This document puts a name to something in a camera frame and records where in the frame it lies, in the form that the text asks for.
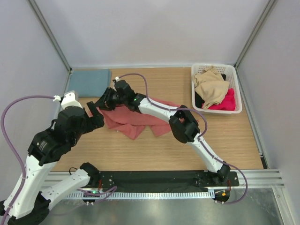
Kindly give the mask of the salmon red t-shirt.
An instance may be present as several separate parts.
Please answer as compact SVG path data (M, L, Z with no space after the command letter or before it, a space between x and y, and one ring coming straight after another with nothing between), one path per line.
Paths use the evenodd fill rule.
M150 127L155 137L171 132L168 122L147 114L130 111L124 105L117 106L115 110L108 111L97 108L103 115L108 129L116 130L135 140L146 127Z

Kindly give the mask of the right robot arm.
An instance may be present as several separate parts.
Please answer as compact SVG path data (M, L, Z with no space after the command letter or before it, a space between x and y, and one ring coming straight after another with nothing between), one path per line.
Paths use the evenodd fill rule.
M204 140L204 132L200 131L198 122L186 106L175 107L159 103L147 94L134 92L124 80L114 81L114 88L107 88L96 102L97 108L107 111L115 110L119 105L169 123L174 138L191 146L203 160L212 182L217 186L228 183L231 170L229 164L217 156Z

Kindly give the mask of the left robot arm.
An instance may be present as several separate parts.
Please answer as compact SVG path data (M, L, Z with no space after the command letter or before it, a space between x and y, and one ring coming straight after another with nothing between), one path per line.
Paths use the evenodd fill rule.
M87 106L91 117L84 108L71 105L59 112L48 129L34 136L17 187L0 203L0 214L10 216L9 225L38 225L68 194L85 186L93 188L99 183L100 171L90 163L83 163L63 181L41 189L62 155L68 153L83 134L104 126L103 115L95 104L88 102Z

